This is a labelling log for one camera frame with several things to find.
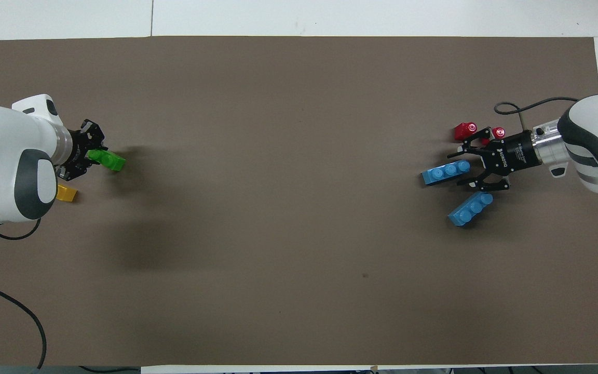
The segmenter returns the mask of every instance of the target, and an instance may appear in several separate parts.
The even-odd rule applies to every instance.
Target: white table
[[[160,35],[594,36],[598,67],[598,0],[0,0],[0,39]],[[143,372],[369,368],[172,365],[145,367]]]

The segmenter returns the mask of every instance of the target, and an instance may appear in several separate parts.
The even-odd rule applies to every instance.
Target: light blue lego brick
[[[449,214],[449,219],[454,225],[462,226],[470,222],[474,216],[481,213],[486,206],[493,202],[493,196],[488,192],[477,191],[464,203]]]
[[[459,175],[463,175],[469,171],[470,163],[468,163],[465,159],[460,159],[455,163],[437,166],[437,168],[426,170],[425,172],[422,172],[422,176],[424,177],[424,182],[426,185],[433,185],[439,182],[444,182],[444,180],[448,180],[453,177],[458,177]]]

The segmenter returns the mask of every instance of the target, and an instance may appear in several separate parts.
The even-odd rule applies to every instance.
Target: blue toy brick
[[[470,222],[474,216],[481,213],[486,206],[493,202],[493,196],[488,192],[477,191],[464,203],[449,214],[449,219],[454,225],[462,226]]]
[[[469,171],[470,163],[468,163],[465,159],[460,159],[455,163],[450,163],[426,170],[425,172],[422,172],[422,176],[424,177],[424,182],[426,185],[433,185],[444,182],[445,180],[449,180],[453,177],[458,177],[459,175],[463,175]]]

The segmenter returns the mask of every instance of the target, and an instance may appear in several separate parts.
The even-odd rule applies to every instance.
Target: green block
[[[123,168],[126,160],[123,157],[117,156],[116,154],[106,151],[105,149],[92,149],[87,152],[87,158],[91,161],[105,166],[110,170],[118,172]]]

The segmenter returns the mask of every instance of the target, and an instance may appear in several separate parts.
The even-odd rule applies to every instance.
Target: blue brick stud
[[[445,180],[449,180],[453,177],[458,177],[470,171],[470,163],[465,159],[460,159],[455,163],[450,163],[437,168],[432,168],[422,172],[424,182],[426,185],[434,185]]]
[[[493,202],[493,196],[488,192],[477,191],[464,203],[449,214],[449,219],[454,225],[462,226],[481,213],[486,206]]]

